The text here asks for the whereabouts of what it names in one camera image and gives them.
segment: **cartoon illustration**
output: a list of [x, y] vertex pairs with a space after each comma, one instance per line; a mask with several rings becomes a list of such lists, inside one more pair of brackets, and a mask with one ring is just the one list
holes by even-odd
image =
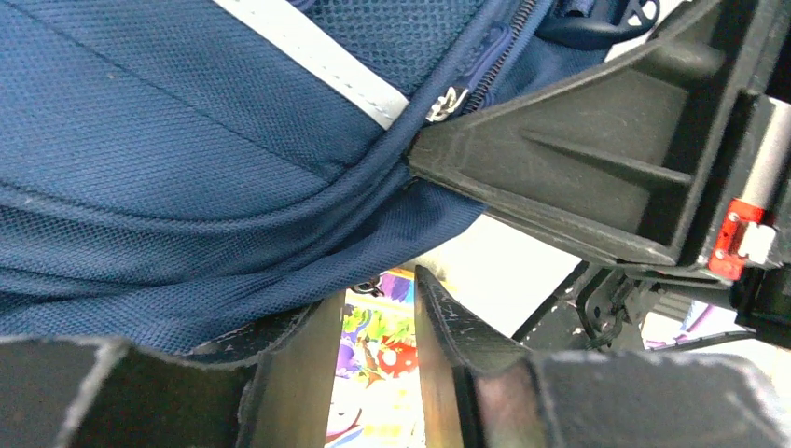
[[381, 294], [347, 294], [326, 448], [414, 446], [422, 438], [412, 281], [390, 272], [377, 283]]
[[389, 336], [384, 336], [377, 359], [380, 369], [388, 375], [398, 378], [404, 373], [417, 369], [418, 350], [414, 345], [393, 342]]

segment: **red clip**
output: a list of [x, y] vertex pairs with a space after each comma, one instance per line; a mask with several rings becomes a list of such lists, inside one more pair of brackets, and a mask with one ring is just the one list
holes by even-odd
[[762, 208], [743, 203], [738, 199], [730, 202], [722, 227], [715, 243], [715, 250], [709, 259], [709, 270], [730, 280], [742, 277], [746, 259], [737, 253], [737, 245], [742, 237], [744, 226], [749, 222], [759, 224], [766, 211]]

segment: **navy blue backpack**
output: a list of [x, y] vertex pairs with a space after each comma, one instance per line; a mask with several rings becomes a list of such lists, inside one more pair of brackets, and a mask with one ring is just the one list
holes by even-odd
[[578, 25], [628, 3], [4, 1], [0, 334], [185, 353], [441, 244], [484, 206], [410, 141], [601, 63]]

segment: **zipper pull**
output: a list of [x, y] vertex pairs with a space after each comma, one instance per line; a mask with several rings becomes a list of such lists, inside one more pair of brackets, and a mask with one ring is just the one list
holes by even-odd
[[503, 23], [495, 23], [479, 45], [475, 59], [464, 72], [448, 87], [444, 95], [437, 98], [425, 119], [436, 123], [456, 113], [467, 101], [470, 92], [478, 90], [481, 80], [497, 65], [498, 59], [507, 52], [511, 43], [511, 29]]
[[659, 20], [659, 0], [621, 0], [613, 16], [613, 2], [558, 1], [535, 35], [572, 49], [593, 51], [644, 35]]
[[469, 89], [463, 87], [448, 87], [448, 91], [437, 98], [437, 101], [431, 106], [431, 110], [428, 111], [425, 119], [432, 123], [444, 121], [462, 105], [468, 93]]

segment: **gray reflective stripe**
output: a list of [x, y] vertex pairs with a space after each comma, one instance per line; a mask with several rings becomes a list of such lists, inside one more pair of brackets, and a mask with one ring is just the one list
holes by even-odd
[[286, 0], [215, 0], [296, 63], [359, 107], [383, 129], [409, 101]]

